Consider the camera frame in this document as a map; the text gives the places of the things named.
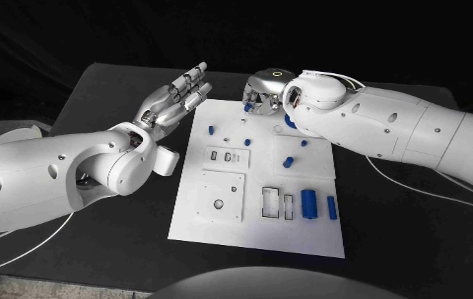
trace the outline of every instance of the small blue piece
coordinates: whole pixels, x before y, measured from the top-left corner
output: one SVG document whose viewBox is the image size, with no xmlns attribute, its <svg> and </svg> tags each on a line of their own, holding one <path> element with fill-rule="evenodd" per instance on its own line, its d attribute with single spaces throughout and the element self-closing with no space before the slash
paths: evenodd
<svg viewBox="0 0 473 299">
<path fill-rule="evenodd" d="M 327 196 L 327 202 L 328 202 L 330 219 L 336 220 L 337 219 L 337 209 L 334 208 L 334 197 L 333 196 Z"/>
<path fill-rule="evenodd" d="M 288 168 L 294 162 L 294 158 L 288 157 L 282 163 L 284 168 Z"/>
<path fill-rule="evenodd" d="M 288 115 L 285 114 L 284 117 L 285 124 L 290 126 L 290 128 L 297 129 L 295 124 L 291 122 L 291 119 L 288 118 Z"/>
<path fill-rule="evenodd" d="M 317 199 L 314 190 L 300 191 L 300 201 L 302 203 L 302 217 L 305 219 L 315 219 L 317 215 Z"/>
<path fill-rule="evenodd" d="M 249 112 L 249 110 L 253 108 L 253 105 L 251 103 L 246 103 L 246 105 L 243 106 L 243 111 Z"/>
</svg>

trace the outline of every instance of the black curtain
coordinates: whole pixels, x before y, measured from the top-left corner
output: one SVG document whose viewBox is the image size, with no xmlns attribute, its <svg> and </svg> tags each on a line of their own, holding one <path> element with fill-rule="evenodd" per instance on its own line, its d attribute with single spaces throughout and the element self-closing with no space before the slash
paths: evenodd
<svg viewBox="0 0 473 299">
<path fill-rule="evenodd" d="M 0 89 L 62 105 L 93 62 L 206 61 L 217 71 L 274 66 L 445 86 L 465 106 L 467 1 L 0 0 Z"/>
</svg>

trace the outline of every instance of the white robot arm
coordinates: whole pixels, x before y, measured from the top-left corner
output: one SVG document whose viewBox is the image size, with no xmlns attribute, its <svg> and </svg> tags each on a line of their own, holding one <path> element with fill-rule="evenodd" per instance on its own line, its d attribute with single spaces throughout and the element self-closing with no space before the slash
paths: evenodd
<svg viewBox="0 0 473 299">
<path fill-rule="evenodd" d="M 200 63 L 145 98 L 134 121 L 106 131 L 0 145 L 0 232 L 34 226 L 96 200 L 131 194 L 151 171 L 173 173 L 178 153 L 155 142 L 212 89 Z"/>
<path fill-rule="evenodd" d="M 275 113 L 281 105 L 301 133 L 359 154 L 429 167 L 473 183 L 471 114 L 401 92 L 346 89 L 315 71 L 297 77 L 275 68 L 249 77 L 242 101 L 256 114 Z"/>
</svg>

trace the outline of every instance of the white platform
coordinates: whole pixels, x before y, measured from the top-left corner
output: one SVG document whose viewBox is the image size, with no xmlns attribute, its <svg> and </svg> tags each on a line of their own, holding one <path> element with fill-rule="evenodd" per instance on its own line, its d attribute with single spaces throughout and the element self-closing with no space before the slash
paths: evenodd
<svg viewBox="0 0 473 299">
<path fill-rule="evenodd" d="M 245 139 L 251 140 L 249 146 L 243 145 Z M 249 150 L 249 168 L 229 162 L 203 166 L 209 146 Z M 278 166 L 288 154 L 294 163 L 285 169 Z M 204 170 L 219 172 L 210 181 L 212 193 L 202 192 L 209 183 L 202 178 Z M 243 175 L 243 193 L 240 185 L 230 193 L 238 174 Z M 278 188 L 278 218 L 261 216 L 264 187 Z M 300 191 L 304 189 L 315 190 L 318 218 L 314 220 L 301 216 Z M 219 190 L 225 199 L 219 198 L 223 206 L 216 210 Z M 292 220 L 284 219 L 284 195 L 292 196 Z M 330 143 L 290 128 L 282 110 L 272 116 L 255 116 L 245 114 L 240 102 L 206 100 L 194 113 L 168 239 L 344 258 L 340 220 L 330 220 L 327 196 L 336 197 Z"/>
</svg>

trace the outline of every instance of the table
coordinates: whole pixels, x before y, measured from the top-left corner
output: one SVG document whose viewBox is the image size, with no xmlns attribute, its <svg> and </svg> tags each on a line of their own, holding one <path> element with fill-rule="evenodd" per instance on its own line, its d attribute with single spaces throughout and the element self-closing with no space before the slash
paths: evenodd
<svg viewBox="0 0 473 299">
<path fill-rule="evenodd" d="M 148 93 L 183 72 L 92 64 L 50 135 L 101 131 L 131 121 Z M 238 101 L 246 78 L 245 74 L 207 72 L 206 80 L 213 84 L 209 97 Z M 455 108 L 445 88 L 366 85 Z M 346 259 L 168 240 L 191 118 L 181 120 L 173 135 L 160 142 L 181 154 L 173 176 L 151 174 L 132 195 L 103 199 L 79 211 L 46 245 L 4 266 L 0 274 L 157 291 L 212 270 L 265 265 L 340 275 L 408 298 L 463 298 L 473 272 L 473 208 L 402 188 L 376 173 L 362 155 L 339 146 L 333 146 L 333 154 Z M 473 202 L 473 194 L 427 168 L 376 159 L 375 164 L 412 187 Z M 0 261 L 28 250 L 63 220 L 1 238 Z"/>
</svg>

